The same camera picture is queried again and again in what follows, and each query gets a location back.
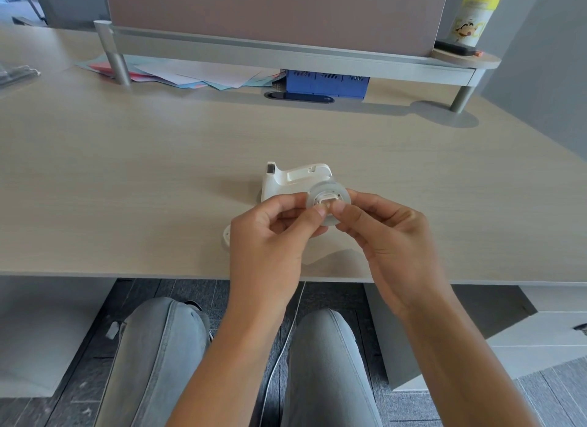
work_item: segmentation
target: brown panel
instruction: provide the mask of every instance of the brown panel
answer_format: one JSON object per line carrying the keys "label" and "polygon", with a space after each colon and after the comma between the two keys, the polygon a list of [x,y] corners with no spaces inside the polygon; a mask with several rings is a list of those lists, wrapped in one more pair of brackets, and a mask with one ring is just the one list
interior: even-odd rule
{"label": "brown panel", "polygon": [[445,0],[109,0],[120,26],[427,56]]}

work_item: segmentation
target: white and yellow canister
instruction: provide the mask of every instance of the white and yellow canister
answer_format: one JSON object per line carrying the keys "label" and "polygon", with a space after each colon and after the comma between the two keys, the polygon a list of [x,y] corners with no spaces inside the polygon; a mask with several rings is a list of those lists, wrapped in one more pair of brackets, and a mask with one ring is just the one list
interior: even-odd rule
{"label": "white and yellow canister", "polygon": [[463,0],[449,40],[474,47],[500,0]]}

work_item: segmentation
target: forearm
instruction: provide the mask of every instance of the forearm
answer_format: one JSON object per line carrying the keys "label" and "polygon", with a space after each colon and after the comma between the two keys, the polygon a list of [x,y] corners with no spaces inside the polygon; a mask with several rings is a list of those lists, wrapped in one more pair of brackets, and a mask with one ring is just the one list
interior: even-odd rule
{"label": "forearm", "polygon": [[230,307],[167,427],[248,426],[279,321]]}
{"label": "forearm", "polygon": [[403,322],[444,425],[538,425],[454,294],[431,300]]}

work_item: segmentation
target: stack of paper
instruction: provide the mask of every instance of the stack of paper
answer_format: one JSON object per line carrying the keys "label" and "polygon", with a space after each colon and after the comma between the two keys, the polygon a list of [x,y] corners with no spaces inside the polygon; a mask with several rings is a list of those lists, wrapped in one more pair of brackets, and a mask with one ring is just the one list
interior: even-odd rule
{"label": "stack of paper", "polygon": [[[162,82],[181,89],[212,86],[218,90],[238,89],[243,86],[266,87],[281,79],[285,72],[244,65],[226,65],[212,62],[147,58],[124,55],[130,78],[136,82]],[[77,66],[113,77],[106,55],[78,62]]]}

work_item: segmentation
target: white round plastic piece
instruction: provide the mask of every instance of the white round plastic piece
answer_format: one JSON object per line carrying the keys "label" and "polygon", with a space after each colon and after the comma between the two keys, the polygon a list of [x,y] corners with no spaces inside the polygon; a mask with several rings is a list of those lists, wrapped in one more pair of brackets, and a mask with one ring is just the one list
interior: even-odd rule
{"label": "white round plastic piece", "polygon": [[[334,200],[341,200],[350,204],[350,195],[345,187],[334,180],[326,180],[316,183],[308,191],[306,199],[306,208],[311,208],[317,204],[325,203],[329,208],[329,203]],[[334,215],[328,214],[324,219],[323,226],[334,226],[340,223]]]}
{"label": "white round plastic piece", "polygon": [[222,233],[222,238],[224,241],[224,246],[230,248],[230,224],[226,226],[226,229]]}

